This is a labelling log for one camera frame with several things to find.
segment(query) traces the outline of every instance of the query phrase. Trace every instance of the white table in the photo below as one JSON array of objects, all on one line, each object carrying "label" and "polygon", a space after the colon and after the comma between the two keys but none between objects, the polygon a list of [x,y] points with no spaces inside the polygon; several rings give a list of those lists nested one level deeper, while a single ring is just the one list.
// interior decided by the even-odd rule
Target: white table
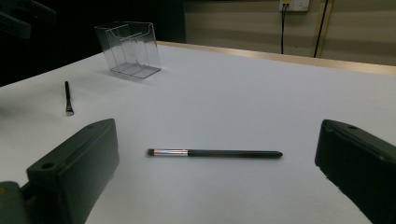
[{"label": "white table", "polygon": [[[114,118],[120,166],[87,223],[370,223],[314,164],[320,123],[343,121],[396,145],[396,76],[170,46],[159,45],[163,70],[144,80],[108,72],[98,54],[0,88],[0,180],[22,186],[29,165]],[[147,158],[150,147],[284,157]]]}]

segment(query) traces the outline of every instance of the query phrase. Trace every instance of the beige wall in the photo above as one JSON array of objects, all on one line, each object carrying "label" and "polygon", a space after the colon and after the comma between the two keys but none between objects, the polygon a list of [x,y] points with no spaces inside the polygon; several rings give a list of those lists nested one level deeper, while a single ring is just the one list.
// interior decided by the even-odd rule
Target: beige wall
[{"label": "beige wall", "polygon": [[[309,12],[286,16],[286,54],[311,53],[319,0],[310,2]],[[280,53],[279,1],[200,2],[184,6],[189,44]]]},{"label": "beige wall", "polygon": [[[323,2],[310,0],[308,12],[286,16],[285,54],[312,57]],[[187,43],[280,53],[278,4],[277,0],[185,3]],[[395,5],[396,0],[332,0],[319,56],[396,65]]]},{"label": "beige wall", "polygon": [[333,0],[320,57],[396,65],[396,0]]}]

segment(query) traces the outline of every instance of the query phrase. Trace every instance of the clear plastic box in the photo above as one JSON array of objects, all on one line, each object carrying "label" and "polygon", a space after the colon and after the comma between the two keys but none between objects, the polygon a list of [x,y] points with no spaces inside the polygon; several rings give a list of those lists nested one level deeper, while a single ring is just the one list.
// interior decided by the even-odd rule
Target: clear plastic box
[{"label": "clear plastic box", "polygon": [[110,71],[145,78],[161,70],[152,23],[114,21],[94,28]]}]

